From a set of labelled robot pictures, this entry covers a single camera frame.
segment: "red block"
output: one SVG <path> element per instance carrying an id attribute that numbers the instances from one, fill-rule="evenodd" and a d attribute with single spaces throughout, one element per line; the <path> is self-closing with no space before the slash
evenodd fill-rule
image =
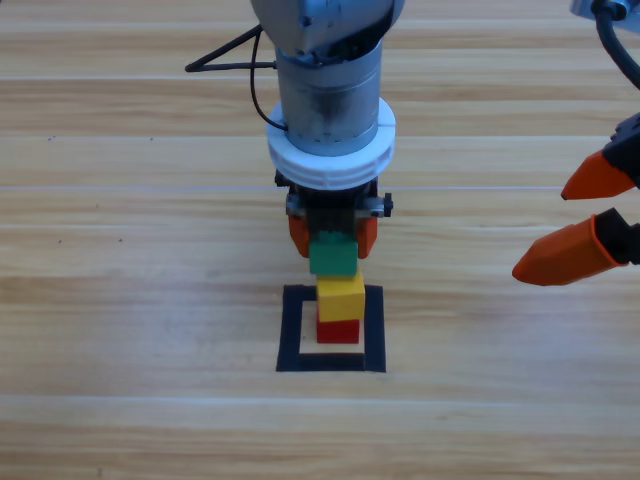
<path id="1" fill-rule="evenodd" d="M 360 320 L 344 322 L 320 322 L 316 314 L 316 332 L 318 343 L 357 345 L 360 342 Z"/>

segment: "orange gripper tip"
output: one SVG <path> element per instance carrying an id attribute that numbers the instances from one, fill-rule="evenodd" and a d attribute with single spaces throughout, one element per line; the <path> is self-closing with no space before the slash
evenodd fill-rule
<path id="1" fill-rule="evenodd" d="M 568 285 L 623 266 L 596 237 L 595 221 L 594 215 L 536 240 L 513 269 L 514 278 L 543 287 Z"/>
<path id="2" fill-rule="evenodd" d="M 562 190 L 565 200 L 609 198 L 635 187 L 631 178 L 607 161 L 602 152 L 588 157 Z"/>

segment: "yellow block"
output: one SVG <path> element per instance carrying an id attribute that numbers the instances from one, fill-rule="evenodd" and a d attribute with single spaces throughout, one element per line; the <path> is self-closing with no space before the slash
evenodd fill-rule
<path id="1" fill-rule="evenodd" d="M 320 322 L 342 322 L 364 318 L 364 280 L 358 268 L 355 277 L 318 276 Z"/>

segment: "toy block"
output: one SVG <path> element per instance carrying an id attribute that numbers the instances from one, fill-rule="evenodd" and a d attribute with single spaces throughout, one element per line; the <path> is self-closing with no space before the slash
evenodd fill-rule
<path id="1" fill-rule="evenodd" d="M 340 232 L 319 232 L 309 247 L 311 274 L 352 277 L 358 271 L 358 243 Z"/>
<path id="2" fill-rule="evenodd" d="M 358 258 L 365 259 L 371 253 L 378 238 L 378 219 L 364 218 L 358 222 Z"/>
<path id="3" fill-rule="evenodd" d="M 317 292 L 320 322 L 364 318 L 365 288 L 360 269 L 353 277 L 319 276 Z"/>
<path id="4" fill-rule="evenodd" d="M 360 320 L 343 322 L 320 322 L 320 314 L 316 314 L 316 332 L 318 343 L 357 345 L 360 342 Z"/>
<path id="5" fill-rule="evenodd" d="M 299 217 L 289 217 L 289 233 L 291 239 L 298 249 L 298 253 L 304 258 L 309 258 L 309 229 L 307 220 Z"/>

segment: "green block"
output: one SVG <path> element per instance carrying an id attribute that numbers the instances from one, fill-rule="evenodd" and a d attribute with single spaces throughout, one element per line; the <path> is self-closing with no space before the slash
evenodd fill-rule
<path id="1" fill-rule="evenodd" d="M 358 273 L 358 242 L 340 233 L 320 232 L 309 246 L 312 275 L 353 277 Z"/>

